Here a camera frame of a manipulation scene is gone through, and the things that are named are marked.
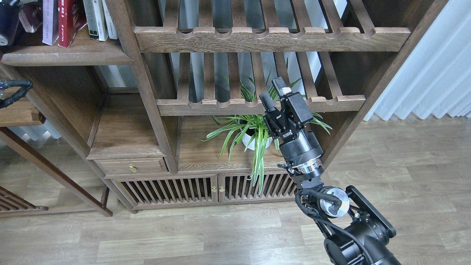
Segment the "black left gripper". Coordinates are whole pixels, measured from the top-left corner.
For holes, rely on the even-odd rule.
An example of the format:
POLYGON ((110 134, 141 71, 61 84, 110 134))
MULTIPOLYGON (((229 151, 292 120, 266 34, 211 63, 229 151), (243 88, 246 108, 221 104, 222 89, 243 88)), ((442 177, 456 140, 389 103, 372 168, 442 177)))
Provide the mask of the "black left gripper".
POLYGON ((14 42, 19 24, 20 0, 0 1, 0 45, 9 46, 14 42))

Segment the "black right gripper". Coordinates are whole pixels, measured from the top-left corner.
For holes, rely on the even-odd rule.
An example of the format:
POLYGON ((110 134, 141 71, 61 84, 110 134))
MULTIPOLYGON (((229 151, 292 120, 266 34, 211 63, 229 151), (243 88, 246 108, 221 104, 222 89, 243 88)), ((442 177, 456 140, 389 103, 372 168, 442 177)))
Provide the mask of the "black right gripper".
POLYGON ((317 159, 323 150, 312 131, 307 131, 305 124, 313 119, 313 115, 300 93, 293 93, 283 77, 272 80, 277 97, 280 98, 281 110, 275 107, 268 92, 259 95, 265 109, 264 121, 269 135, 280 137, 279 148, 284 156, 284 167, 298 169, 317 169, 317 159))

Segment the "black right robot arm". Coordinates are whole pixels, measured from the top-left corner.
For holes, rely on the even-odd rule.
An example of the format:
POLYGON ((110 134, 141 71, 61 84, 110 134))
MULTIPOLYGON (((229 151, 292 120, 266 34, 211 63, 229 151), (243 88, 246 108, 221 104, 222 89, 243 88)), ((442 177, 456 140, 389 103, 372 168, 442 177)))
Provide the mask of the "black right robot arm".
POLYGON ((317 224, 325 237, 323 245, 335 265, 398 265, 387 248, 396 230, 379 211, 350 185, 345 189, 325 186, 323 168, 317 159, 323 150, 305 124, 313 115, 299 92, 292 92, 282 77, 273 79, 281 110, 268 92, 260 95, 264 121, 273 138, 281 138, 284 164, 297 187, 295 201, 317 224))

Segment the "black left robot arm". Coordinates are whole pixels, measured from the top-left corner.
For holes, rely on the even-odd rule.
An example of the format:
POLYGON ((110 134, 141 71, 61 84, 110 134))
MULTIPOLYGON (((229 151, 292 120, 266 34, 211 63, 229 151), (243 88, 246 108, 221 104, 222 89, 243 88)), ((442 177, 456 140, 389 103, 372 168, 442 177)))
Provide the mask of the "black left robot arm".
MULTIPOLYGON (((13 43, 19 24, 20 0, 2 0, 0 3, 0 43, 1 46, 9 46, 13 43)), ((28 79, 0 81, 1 95, 8 88, 18 87, 17 92, 10 97, 0 100, 0 108, 6 108, 15 103, 33 88, 28 79)))

